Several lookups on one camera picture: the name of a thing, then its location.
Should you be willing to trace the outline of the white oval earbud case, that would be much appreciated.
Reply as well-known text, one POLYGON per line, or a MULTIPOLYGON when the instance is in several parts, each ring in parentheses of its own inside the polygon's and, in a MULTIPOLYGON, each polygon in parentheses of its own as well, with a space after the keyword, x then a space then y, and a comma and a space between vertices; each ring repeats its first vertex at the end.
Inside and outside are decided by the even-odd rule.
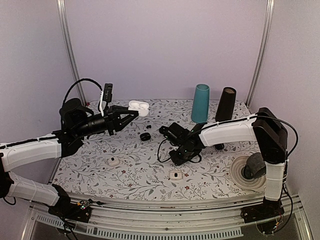
POLYGON ((146 117, 149 114, 150 105, 144 101, 131 100, 128 103, 128 110, 137 111, 140 117, 146 117))

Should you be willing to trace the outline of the cream earbud charging case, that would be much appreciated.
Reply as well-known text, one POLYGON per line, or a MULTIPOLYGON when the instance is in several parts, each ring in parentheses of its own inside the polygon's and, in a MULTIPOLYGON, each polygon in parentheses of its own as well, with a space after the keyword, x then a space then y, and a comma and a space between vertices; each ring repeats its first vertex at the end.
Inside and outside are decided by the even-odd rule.
POLYGON ((183 179, 183 173, 180 171, 171 171, 169 173, 169 178, 172 181, 180 181, 183 179))

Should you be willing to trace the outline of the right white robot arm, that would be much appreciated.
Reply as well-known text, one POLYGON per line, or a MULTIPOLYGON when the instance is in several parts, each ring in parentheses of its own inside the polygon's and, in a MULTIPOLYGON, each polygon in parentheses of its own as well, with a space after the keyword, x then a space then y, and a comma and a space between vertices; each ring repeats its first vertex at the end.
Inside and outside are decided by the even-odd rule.
POLYGON ((276 201, 281 197, 288 159, 288 131, 267 107, 261 107, 257 113, 243 118, 212 124, 198 123, 192 130, 174 122, 169 127, 161 127, 160 132, 177 147, 169 153, 176 166, 191 161, 206 147, 235 142, 257 142, 266 164, 266 201, 259 206, 258 213, 262 218, 269 218, 278 210, 276 201))

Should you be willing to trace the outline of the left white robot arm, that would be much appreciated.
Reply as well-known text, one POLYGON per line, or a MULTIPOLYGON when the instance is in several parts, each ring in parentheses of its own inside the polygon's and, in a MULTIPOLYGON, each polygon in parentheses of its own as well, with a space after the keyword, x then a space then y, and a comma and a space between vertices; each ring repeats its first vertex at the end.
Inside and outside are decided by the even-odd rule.
POLYGON ((74 155, 83 145, 85 137, 107 131, 110 135, 124 129, 136 117, 145 117, 149 105, 130 101, 128 107, 99 107, 95 114, 83 106, 78 98, 72 98, 59 110, 62 128, 42 137, 0 145, 0 196, 16 197, 54 206, 63 216, 74 213, 74 205, 66 192, 56 185, 42 184, 20 177, 13 169, 46 159, 58 159, 74 155))

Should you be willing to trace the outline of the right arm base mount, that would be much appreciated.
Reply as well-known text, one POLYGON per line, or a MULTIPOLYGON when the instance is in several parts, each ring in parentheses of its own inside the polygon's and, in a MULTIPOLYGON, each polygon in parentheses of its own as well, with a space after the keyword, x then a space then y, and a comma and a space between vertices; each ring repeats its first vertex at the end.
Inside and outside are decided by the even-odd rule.
POLYGON ((262 203, 243 207, 240 212, 241 218, 245 223, 252 223, 266 220, 269 218, 279 217, 284 214, 281 199, 267 200, 265 197, 262 203))

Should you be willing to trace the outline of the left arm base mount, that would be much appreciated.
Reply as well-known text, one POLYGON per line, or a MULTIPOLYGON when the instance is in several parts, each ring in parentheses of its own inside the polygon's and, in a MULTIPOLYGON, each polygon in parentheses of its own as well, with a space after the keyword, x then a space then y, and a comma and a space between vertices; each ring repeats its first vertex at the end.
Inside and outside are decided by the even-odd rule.
POLYGON ((91 217, 92 208, 83 203, 72 203, 67 192, 59 185, 52 184, 57 191, 58 200, 54 205, 49 205, 48 212, 57 217, 88 223, 91 217))

